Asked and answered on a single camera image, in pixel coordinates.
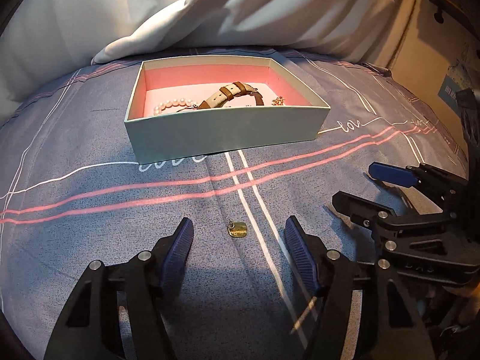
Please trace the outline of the person right hand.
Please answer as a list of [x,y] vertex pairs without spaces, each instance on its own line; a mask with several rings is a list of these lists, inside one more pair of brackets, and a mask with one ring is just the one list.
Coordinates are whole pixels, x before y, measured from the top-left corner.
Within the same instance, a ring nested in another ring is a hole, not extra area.
[[478,312],[479,287],[430,286],[422,319],[427,327],[443,330],[473,322]]

